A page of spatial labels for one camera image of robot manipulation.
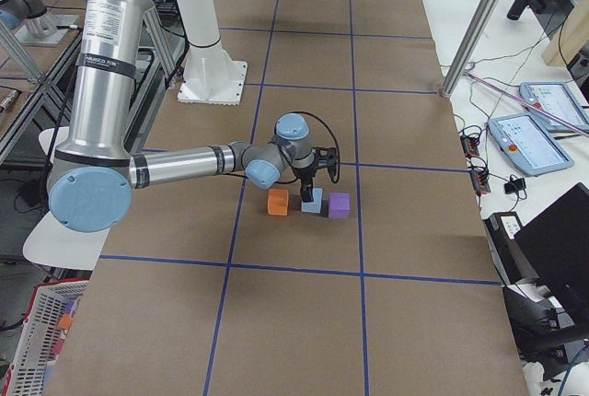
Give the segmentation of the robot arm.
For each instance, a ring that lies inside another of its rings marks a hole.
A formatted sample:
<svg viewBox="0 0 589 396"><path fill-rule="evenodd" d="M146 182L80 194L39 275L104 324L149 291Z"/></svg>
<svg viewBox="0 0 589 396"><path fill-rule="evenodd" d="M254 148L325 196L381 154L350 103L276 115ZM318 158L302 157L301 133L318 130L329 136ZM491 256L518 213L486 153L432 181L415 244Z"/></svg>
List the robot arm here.
<svg viewBox="0 0 589 396"><path fill-rule="evenodd" d="M127 214L135 189L243 172L267 189L290 169L312 198L318 151L306 120L282 116L265 146L235 142L176 152L131 155L123 145L144 18L156 0L87 0L72 117L55 149L49 208L64 227L98 232ZM182 102L236 105L247 66L224 50L213 0L176 0L188 43Z"/></svg>

